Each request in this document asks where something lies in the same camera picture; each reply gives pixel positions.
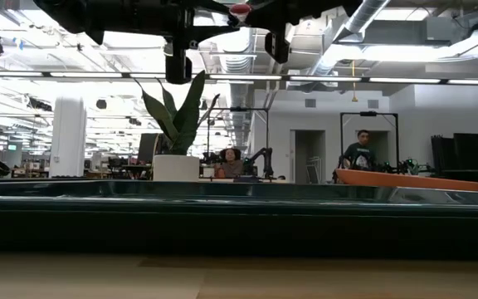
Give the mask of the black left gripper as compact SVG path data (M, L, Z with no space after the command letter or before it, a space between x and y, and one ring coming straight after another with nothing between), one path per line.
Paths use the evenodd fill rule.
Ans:
M34 0L49 17L72 34L85 33L102 44L106 32L170 38L193 24L194 9L181 1L162 0ZM195 26L195 37L237 32L233 26Z

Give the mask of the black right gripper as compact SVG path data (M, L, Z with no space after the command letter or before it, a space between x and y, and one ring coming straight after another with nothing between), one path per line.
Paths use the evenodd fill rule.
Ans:
M280 31L286 24L298 25L304 18L319 18L333 8L342 7L351 17L363 0L275 0L248 2L250 9L244 23L250 27Z

